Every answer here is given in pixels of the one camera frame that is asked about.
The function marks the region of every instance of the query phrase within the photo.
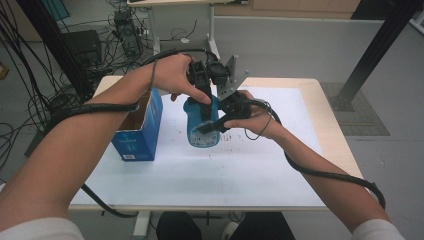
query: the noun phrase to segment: blue cardboard box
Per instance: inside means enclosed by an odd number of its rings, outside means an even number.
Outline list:
[[[140,98],[140,108],[129,113],[112,139],[124,161],[153,161],[162,117],[162,98],[152,89]]]

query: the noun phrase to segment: white tabletop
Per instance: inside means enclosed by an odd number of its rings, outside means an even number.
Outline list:
[[[108,79],[110,85],[110,80],[116,81],[117,77]],[[249,90],[255,97],[269,101],[289,130],[322,153],[299,87]],[[87,181],[106,203],[128,210],[325,209],[301,174],[288,165],[283,151],[268,139],[251,141],[243,130],[231,129],[221,135],[215,147],[190,146],[184,100],[180,97],[171,102],[169,96],[163,96],[154,161],[123,162],[112,145],[107,148]],[[359,172],[357,166],[344,169]],[[98,207],[80,191],[71,208]]]

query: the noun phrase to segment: white sleeve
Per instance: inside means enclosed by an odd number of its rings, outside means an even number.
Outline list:
[[[352,240],[405,240],[397,228],[382,219],[368,220],[359,225],[352,234]]]
[[[1,240],[84,240],[78,227],[63,218],[44,218],[21,223],[0,232]]]

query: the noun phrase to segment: person's right hand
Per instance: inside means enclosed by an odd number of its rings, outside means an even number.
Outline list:
[[[187,79],[187,68],[192,58],[185,54],[176,54],[157,61],[153,86],[171,93],[171,100],[186,94],[199,102],[209,104],[211,99],[191,85]]]
[[[248,91],[241,91],[247,98],[253,99]],[[245,128],[251,132],[264,136],[269,139],[275,139],[284,129],[271,115],[264,109],[252,106],[252,114],[248,119],[235,119],[224,123],[226,128]]]

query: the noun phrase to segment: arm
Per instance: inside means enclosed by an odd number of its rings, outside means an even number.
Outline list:
[[[270,116],[264,110],[254,107],[250,119],[228,121],[225,127],[246,128],[259,134],[266,126],[262,136],[274,140],[296,164],[313,170],[346,174],[307,147],[275,120],[272,119],[267,125],[269,118]],[[361,223],[370,219],[389,221],[384,209],[363,187],[327,178],[305,174],[303,176],[349,231],[353,232]]]
[[[187,94],[210,103],[189,84],[191,58],[174,55],[157,62],[153,87]],[[131,104],[149,88],[153,66],[136,69],[88,103]],[[68,206],[96,167],[126,113],[95,113],[68,118],[39,144],[20,171],[0,193],[0,231],[19,223],[68,215]]]

